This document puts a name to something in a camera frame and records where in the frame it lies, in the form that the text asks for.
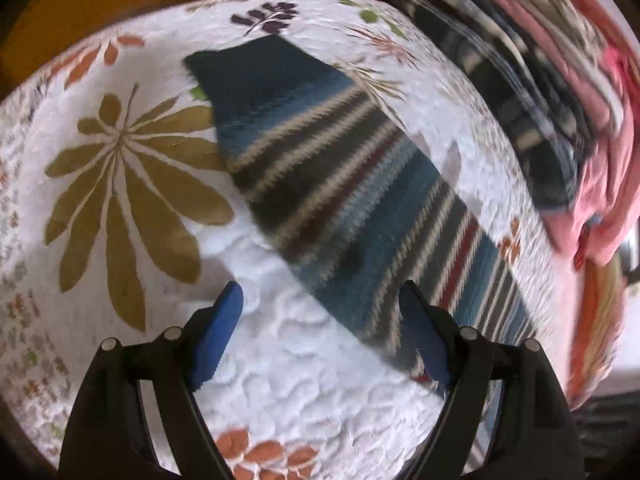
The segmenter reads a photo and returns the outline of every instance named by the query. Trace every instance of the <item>floral bedspread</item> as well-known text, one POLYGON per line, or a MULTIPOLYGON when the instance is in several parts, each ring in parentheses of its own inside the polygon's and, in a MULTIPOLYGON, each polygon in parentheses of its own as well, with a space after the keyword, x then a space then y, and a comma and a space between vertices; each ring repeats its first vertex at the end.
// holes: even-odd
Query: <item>floral bedspread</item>
MULTIPOLYGON (((100 341, 155 338, 231 278, 246 306, 197 399, 236 478, 393 478, 436 421, 439 398, 293 278, 217 158, 214 114, 182 59, 264 34, 354 78, 430 157, 511 264, 564 375, 551 250, 466 78, 386 4, 206 0, 87 38, 0 107, 0 393, 54 464, 100 341)), ((175 469, 149 417, 161 464, 175 469)))

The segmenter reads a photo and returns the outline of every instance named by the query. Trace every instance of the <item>clothing pile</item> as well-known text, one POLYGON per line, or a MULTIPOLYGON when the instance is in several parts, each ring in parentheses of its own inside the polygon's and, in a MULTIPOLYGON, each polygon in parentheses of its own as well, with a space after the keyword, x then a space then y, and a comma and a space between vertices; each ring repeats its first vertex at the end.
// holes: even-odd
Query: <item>clothing pile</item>
POLYGON ((596 0, 385 0, 469 78, 559 253, 611 259, 640 216, 638 54, 596 0))

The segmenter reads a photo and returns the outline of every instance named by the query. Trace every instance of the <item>olive green leaf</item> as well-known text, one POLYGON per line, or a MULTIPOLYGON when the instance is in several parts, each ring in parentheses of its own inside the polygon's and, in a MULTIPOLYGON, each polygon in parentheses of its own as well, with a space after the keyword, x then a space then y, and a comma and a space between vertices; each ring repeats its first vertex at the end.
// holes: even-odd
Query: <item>olive green leaf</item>
POLYGON ((120 201, 111 195, 107 209, 107 287, 113 309, 133 328, 145 331, 145 293, 136 269, 136 251, 120 201))
POLYGON ((391 32, 394 33, 396 36, 399 36, 400 38, 402 38, 403 40, 407 40, 408 38, 402 33, 402 30, 400 30, 400 28, 391 20, 388 20, 386 18, 383 18, 383 20, 386 21, 386 24, 391 28, 391 32))
POLYGON ((360 17, 367 23, 375 23, 378 20, 378 15, 369 9, 361 10, 360 17))
POLYGON ((105 134, 107 131, 98 119, 85 117, 78 121, 78 132, 85 135, 105 134))
POLYGON ((347 5, 350 7, 359 7, 360 5, 356 2, 352 2, 351 0, 338 0, 339 4, 347 5))
POLYGON ((120 99, 114 94, 105 94, 102 98, 102 104, 98 111, 98 117, 107 126, 115 127, 120 112, 122 111, 122 105, 120 99))
POLYGON ((66 230, 76 209, 98 181, 105 157, 106 155, 103 155, 91 168, 80 173, 71 186, 60 195, 44 228, 45 245, 52 243, 66 230))
POLYGON ((218 153, 218 145, 210 140, 200 137, 162 136, 136 142, 198 170, 226 171, 225 163, 218 153))
POLYGON ((86 201, 71 227, 65 254, 63 254, 60 261, 59 280, 61 292, 74 288, 86 270, 95 237, 100 230, 100 219, 107 193, 107 175, 110 167, 111 163, 102 174, 98 184, 89 196, 89 200, 86 201))
POLYGON ((175 114, 167 115, 143 124, 133 131, 134 134, 188 134, 207 130, 213 126, 213 108, 209 106, 192 106, 175 114))
POLYGON ((100 142, 98 144, 82 144, 75 148, 62 150, 44 172, 51 178, 73 173, 86 166, 104 147, 105 144, 100 142))
POLYGON ((198 241, 126 162, 124 168, 131 215, 149 257, 172 278, 195 283, 200 276, 198 241))
POLYGON ((174 107, 177 100, 178 100, 177 97, 171 97, 166 101, 162 101, 158 106, 155 106, 151 108, 151 110, 149 110, 147 113, 140 115, 140 117, 136 119, 136 121, 131 125, 131 127, 137 126, 140 123, 153 121, 156 117, 171 110, 171 108, 174 107))
POLYGON ((200 85, 194 86, 191 90, 189 90, 189 93, 191 94, 191 97, 196 99, 196 101, 206 101, 207 100, 207 95, 204 93, 204 90, 202 89, 202 86, 200 86, 200 85))
POLYGON ((140 152, 136 152, 136 156, 151 182, 178 213, 204 225, 231 222, 234 212, 229 202, 215 189, 154 156, 140 152))

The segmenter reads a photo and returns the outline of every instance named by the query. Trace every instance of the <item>metal screw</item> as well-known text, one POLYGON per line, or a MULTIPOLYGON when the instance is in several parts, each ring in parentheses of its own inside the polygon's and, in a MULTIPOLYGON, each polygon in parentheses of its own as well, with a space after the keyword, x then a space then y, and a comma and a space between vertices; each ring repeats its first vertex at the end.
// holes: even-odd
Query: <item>metal screw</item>
POLYGON ((538 350, 540 350, 542 348, 540 346, 540 343, 537 342, 535 339, 527 339, 524 342, 524 346, 526 346, 532 352, 537 352, 538 350))
POLYGON ((118 340, 114 337, 108 337, 102 343, 100 343, 100 348, 102 348, 105 352, 110 352, 116 345, 118 344, 118 340))
POLYGON ((467 341, 473 341, 478 338, 478 332, 476 332, 475 328, 471 328, 470 326, 463 326, 460 329, 460 335, 462 339, 466 339, 467 341))
POLYGON ((170 326, 164 331, 164 338, 169 341, 175 341, 182 335, 182 329, 179 326, 170 326))

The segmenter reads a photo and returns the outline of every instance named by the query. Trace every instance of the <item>bed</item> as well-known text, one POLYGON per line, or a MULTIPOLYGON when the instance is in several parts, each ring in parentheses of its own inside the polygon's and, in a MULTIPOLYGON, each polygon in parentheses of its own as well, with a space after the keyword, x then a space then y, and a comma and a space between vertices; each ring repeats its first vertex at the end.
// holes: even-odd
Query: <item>bed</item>
MULTIPOLYGON (((217 226, 180 220, 197 241, 199 279, 167 275, 132 230, 144 307, 131 310, 108 291, 106 259, 114 252, 106 248, 106 208, 95 205, 85 225, 95 231, 89 253, 78 249, 80 230, 67 229, 77 220, 80 188, 89 185, 78 184, 70 168, 97 154, 88 142, 105 133, 98 117, 166 123, 178 115, 180 132, 208 146, 215 129, 193 109, 209 104, 182 60, 266 34, 349 75, 430 158, 508 262, 566 384, 577 278, 570 262, 554 258, 508 140, 458 69, 381 2, 202 0, 86 38, 0 107, 0 393, 54 466, 100 341, 133 344, 181 326, 230 279, 244 290, 244 312, 196 398, 236 478, 390 479, 436 421, 442 400, 433 388, 389 367, 333 319, 265 240, 230 176, 197 167, 193 152, 180 155, 192 178, 234 213, 217 226)), ((172 147, 154 135, 149 130, 146 142, 165 160, 172 147)), ((127 207, 120 222, 131 222, 127 207)), ((127 255, 118 257, 126 268, 127 255)), ((144 384, 143 393, 161 465, 175 470, 152 389, 144 384)))

